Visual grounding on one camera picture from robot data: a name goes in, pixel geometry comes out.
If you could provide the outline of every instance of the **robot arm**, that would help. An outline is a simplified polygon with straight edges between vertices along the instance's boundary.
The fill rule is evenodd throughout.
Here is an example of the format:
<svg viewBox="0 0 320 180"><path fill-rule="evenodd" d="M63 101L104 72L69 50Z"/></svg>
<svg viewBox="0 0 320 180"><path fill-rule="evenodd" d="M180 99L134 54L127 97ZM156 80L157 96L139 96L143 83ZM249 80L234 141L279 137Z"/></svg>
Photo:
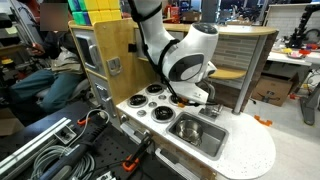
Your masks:
<svg viewBox="0 0 320 180"><path fill-rule="evenodd" d="M168 80L173 94L205 104L208 93L195 83L216 70L210 60L218 41L217 29L212 24L194 23L179 42L163 27L160 1L129 0L129 4L153 68Z"/></svg>

